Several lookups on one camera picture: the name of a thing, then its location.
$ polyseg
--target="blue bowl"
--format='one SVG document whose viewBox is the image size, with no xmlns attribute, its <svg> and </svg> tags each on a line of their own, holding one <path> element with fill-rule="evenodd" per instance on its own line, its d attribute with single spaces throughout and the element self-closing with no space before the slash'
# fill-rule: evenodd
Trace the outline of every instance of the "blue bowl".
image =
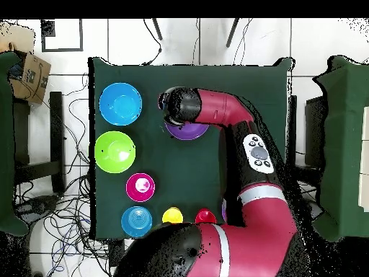
<svg viewBox="0 0 369 277">
<path fill-rule="evenodd" d="M 131 237 L 139 238 L 147 234 L 153 225 L 150 212 L 140 206 L 127 209 L 122 215 L 122 228 Z"/>
<path fill-rule="evenodd" d="M 141 114 L 142 99 L 132 85 L 114 83 L 102 92 L 99 108 L 107 122 L 115 126 L 127 126 Z"/>
</svg>

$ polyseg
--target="cardboard box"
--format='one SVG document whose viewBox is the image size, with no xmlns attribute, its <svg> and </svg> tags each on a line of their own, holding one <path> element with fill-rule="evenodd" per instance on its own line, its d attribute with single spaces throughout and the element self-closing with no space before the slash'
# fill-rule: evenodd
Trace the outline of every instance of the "cardboard box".
<svg viewBox="0 0 369 277">
<path fill-rule="evenodd" d="M 42 104 L 51 65 L 30 53 L 19 51 L 15 51 L 15 53 L 22 59 L 19 65 L 23 69 L 23 74 L 19 79 L 13 79 L 9 76 L 13 95 L 18 99 Z"/>
<path fill-rule="evenodd" d="M 15 50 L 33 54 L 35 32 L 28 27 L 0 22 L 1 43 L 12 43 Z"/>
</svg>

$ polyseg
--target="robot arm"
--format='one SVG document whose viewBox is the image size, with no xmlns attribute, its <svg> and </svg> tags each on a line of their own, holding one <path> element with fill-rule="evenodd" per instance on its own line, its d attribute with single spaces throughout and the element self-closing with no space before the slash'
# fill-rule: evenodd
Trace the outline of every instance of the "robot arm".
<svg viewBox="0 0 369 277">
<path fill-rule="evenodd" d="M 163 224 L 130 246 L 115 277 L 286 275 L 297 229 L 252 114 L 231 94 L 186 87 L 168 89 L 158 105 L 169 124 L 221 127 L 227 224 Z"/>
</svg>

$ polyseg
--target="floor tile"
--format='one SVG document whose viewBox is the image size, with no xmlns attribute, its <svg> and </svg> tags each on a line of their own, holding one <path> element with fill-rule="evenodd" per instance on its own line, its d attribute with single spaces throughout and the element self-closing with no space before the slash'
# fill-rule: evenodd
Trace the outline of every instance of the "floor tile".
<svg viewBox="0 0 369 277">
<path fill-rule="evenodd" d="M 68 185 L 72 180 L 75 178 L 80 177 L 81 175 L 85 175 L 87 173 L 88 167 L 72 167 L 71 171 L 66 175 L 66 185 Z M 37 184 L 36 180 L 34 181 L 35 188 L 32 189 L 27 195 L 31 198 L 38 196 L 38 195 L 52 195 L 53 189 L 51 187 L 51 182 L 49 182 L 48 185 L 39 185 Z M 83 214 L 86 214 L 87 216 L 90 215 L 90 205 L 89 203 L 85 203 L 82 201 L 79 201 L 78 203 L 76 201 L 72 201 L 74 198 L 78 197 L 79 194 L 79 183 L 76 181 L 73 185 L 70 186 L 70 188 L 66 191 L 66 194 L 63 199 L 61 199 L 60 202 L 56 207 L 57 210 L 61 210 L 65 207 L 69 207 L 70 210 L 66 212 L 58 213 L 59 216 L 73 216 L 74 210 L 73 208 L 79 208 L 81 207 L 81 212 Z M 30 236 L 30 252 L 55 252 L 59 248 L 54 248 L 53 244 L 55 241 L 57 241 L 57 238 L 61 239 L 61 235 L 58 232 L 58 230 L 55 228 L 55 226 L 63 227 L 60 229 L 62 234 L 66 234 L 67 231 L 71 228 L 71 226 L 66 226 L 67 224 L 70 224 L 71 220 L 65 220 L 58 218 L 57 216 L 53 216 L 53 219 L 50 217 L 46 217 L 46 220 L 44 222 L 44 219 L 39 220 L 37 222 L 31 232 Z"/>
<path fill-rule="evenodd" d="M 293 77 L 292 78 L 292 94 L 297 96 L 296 110 L 296 151 L 305 153 L 305 106 L 306 100 L 314 97 L 322 96 L 323 93 L 320 87 L 314 83 L 312 78 L 308 77 Z M 301 154 L 296 154 L 296 164 L 305 164 L 305 157 Z"/>
<path fill-rule="evenodd" d="M 363 62 L 369 57 L 369 21 L 364 18 L 293 18 L 293 74 L 317 76 L 330 56 Z"/>
<path fill-rule="evenodd" d="M 231 65 L 249 18 L 241 18 L 229 48 L 226 47 L 234 18 L 201 19 L 201 64 Z M 290 56 L 290 18 L 254 18 L 239 46 L 235 64 L 271 66 Z"/>
<path fill-rule="evenodd" d="M 195 18 L 158 18 L 163 40 L 159 40 L 151 19 L 146 19 L 162 52 L 153 62 L 191 64 L 197 38 Z M 159 45 L 151 37 L 142 19 L 109 19 L 109 62 L 115 65 L 140 65 L 155 58 Z"/>
<path fill-rule="evenodd" d="M 64 142 L 65 164 L 71 164 L 76 156 L 76 143 L 65 126 L 70 128 L 76 135 L 77 142 L 81 139 L 84 132 L 82 123 L 69 112 L 68 106 L 71 102 L 71 112 L 86 126 L 86 131 L 79 147 L 88 156 L 89 101 L 87 99 L 89 95 L 87 87 L 84 88 L 82 84 L 82 79 L 84 84 L 86 84 L 87 76 L 50 76 L 48 88 L 44 96 L 44 102 L 49 105 L 50 92 L 62 92 L 65 94 L 63 96 L 63 124 L 64 136 L 66 137 Z M 47 105 L 30 103 L 28 150 L 31 164 L 50 161 L 50 110 Z"/>
<path fill-rule="evenodd" d="M 76 40 L 78 27 L 75 19 L 71 32 L 63 30 L 63 19 L 55 19 L 55 37 L 45 38 L 45 45 L 72 48 L 75 43 L 68 39 L 68 35 Z M 27 26 L 36 33 L 34 54 L 51 64 L 51 74 L 83 74 L 88 72 L 87 59 L 90 56 L 107 58 L 107 19 L 83 19 L 83 51 L 76 52 L 42 52 L 41 46 L 41 23 L 38 19 L 20 19 L 19 25 Z"/>
<path fill-rule="evenodd" d="M 57 261 L 58 259 L 59 257 L 56 255 L 54 260 Z M 58 265 L 58 271 L 60 272 L 55 271 L 51 277 L 109 277 L 102 271 L 96 258 L 82 259 L 83 257 L 80 255 L 64 256 Z M 109 263 L 106 260 L 99 259 L 99 262 L 103 268 L 105 268 L 106 263 L 106 269 L 108 269 Z M 53 268 L 52 257 L 50 254 L 31 254 L 30 265 L 33 273 L 41 272 L 46 277 Z"/>
</svg>

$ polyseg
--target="table leg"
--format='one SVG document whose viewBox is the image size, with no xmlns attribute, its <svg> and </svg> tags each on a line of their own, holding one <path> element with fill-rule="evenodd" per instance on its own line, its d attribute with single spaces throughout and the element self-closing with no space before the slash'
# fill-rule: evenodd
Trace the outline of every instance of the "table leg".
<svg viewBox="0 0 369 277">
<path fill-rule="evenodd" d="M 161 32 L 160 32 L 159 25 L 158 25 L 158 22 L 157 22 L 156 18 L 152 18 L 152 20 L 153 20 L 153 23 L 154 23 L 156 33 L 158 34 L 159 40 L 163 40 L 163 37 L 161 36 Z"/>
<path fill-rule="evenodd" d="M 232 42 L 232 38 L 234 37 L 234 31 L 236 30 L 237 24 L 239 23 L 239 18 L 234 19 L 234 23 L 232 24 L 231 32 L 229 33 L 226 47 L 229 48 Z"/>
</svg>

